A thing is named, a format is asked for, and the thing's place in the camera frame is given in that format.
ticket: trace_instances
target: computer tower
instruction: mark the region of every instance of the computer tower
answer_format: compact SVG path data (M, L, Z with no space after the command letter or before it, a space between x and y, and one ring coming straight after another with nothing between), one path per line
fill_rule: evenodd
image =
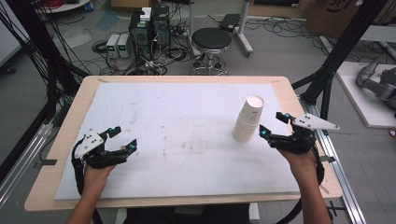
M153 9L152 20L154 23L154 32L157 39L157 45L168 47L171 45L171 36L169 28L169 6L155 7Z
M142 56L144 59L151 61L152 53L155 51L155 44L153 44L153 25L152 20L141 21L141 10L137 10L131 18L129 25L129 33L132 38L132 46L136 58Z

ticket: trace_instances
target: stool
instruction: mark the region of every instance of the stool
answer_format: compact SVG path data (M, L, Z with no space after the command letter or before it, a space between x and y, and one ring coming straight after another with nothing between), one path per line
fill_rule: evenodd
M202 53L192 61L191 72L211 75L214 71L217 76L228 75L226 63L213 55L222 53L230 47L231 38L225 31L218 28L199 29L192 34L191 43Z

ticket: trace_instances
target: white mat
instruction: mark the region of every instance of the white mat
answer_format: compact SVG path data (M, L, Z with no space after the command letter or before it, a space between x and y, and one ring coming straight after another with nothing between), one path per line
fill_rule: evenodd
M118 149L137 139L137 151L112 172L103 198L145 198L298 192L288 163L255 134L232 136L249 95L264 99L261 124L289 134L271 85L103 83L78 133L120 125L106 142ZM56 199L77 199L73 167L65 166Z
M358 73L366 65L366 63L343 63L337 71L338 77L367 127L395 128L396 118L393 116L396 111L376 98L372 91L356 85ZM393 67L394 65L380 64L375 69L372 80L379 82L382 72Z

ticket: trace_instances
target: white cup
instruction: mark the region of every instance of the white cup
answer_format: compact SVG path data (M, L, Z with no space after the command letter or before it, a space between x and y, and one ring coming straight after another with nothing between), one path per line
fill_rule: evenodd
M233 128L233 138L241 143L248 142L259 126L264 100L257 95L249 96L239 113Z

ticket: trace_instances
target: floor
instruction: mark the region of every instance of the floor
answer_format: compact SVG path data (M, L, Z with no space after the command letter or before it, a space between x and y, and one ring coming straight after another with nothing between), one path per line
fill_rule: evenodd
M241 2L227 1L227 8L224 8L224 0L196 1L195 26L217 26L207 15L216 21L221 21L225 14L239 13ZM108 38L111 33L128 31L131 13L112 10L106 0L98 0L94 3L94 12L88 13L83 8L78 8L57 13L53 17L66 28L74 26L89 30L92 40L73 48L73 51L93 74L100 74L104 71L102 69L105 64L99 60L93 63L92 59L98 58L98 55L92 52L92 44ZM186 15L188 15L188 8L183 7L181 16L186 18ZM282 30L278 26L275 28L271 26L274 21L267 21L267 29L260 26L259 22L262 24L262 19L254 18L248 21L245 30L247 40L254 49L250 57L246 57L234 36L230 49L221 54L221 58L227 62L230 76L285 76L293 83L317 71L326 60L326 51L319 46L316 37L309 36L307 33L304 33L304 36L297 36L295 32L300 31L300 28L293 32L287 30L290 27L296 28L304 25L302 21L289 22L289 28L284 26L286 23L281 24ZM385 54L379 48L373 51L366 46L375 47L368 42L359 43L346 60L361 59L361 62L368 62L370 59L366 56ZM46 87L29 58L23 52L19 52L10 61L16 67L17 72L8 74L2 70L0 74L0 103L2 105L0 108L2 126L0 162L4 161L46 103ZM130 63L128 60L120 61L119 66L126 66L128 63ZM394 63L394 61L387 58L387 63ZM187 75L190 66L191 62L169 64L166 75ZM296 93L302 93L304 89L305 87L300 88L296 90ZM331 132L330 137L365 221L367 223L396 223L396 180L393 174L396 168L395 139L389 137L387 129L364 126L337 78L334 79L332 85L329 121L341 126L341 131ZM54 128L49 139L55 135L57 129L57 127ZM43 149L42 157L46 156L49 149L50 144ZM70 211L31 213L24 210L23 204L39 173L39 164L37 156L26 173L21 176L19 184L9 195L6 203L1 204L1 223L62 223L69 215ZM342 200L332 200L332 202L334 206L344 207ZM294 206L294 203L259 203L261 215L259 223L274 223L280 220ZM337 217L334 223L350 223L345 211L336 212ZM100 213L104 223L114 223L117 210L101 209ZM303 223L301 216L293 223Z

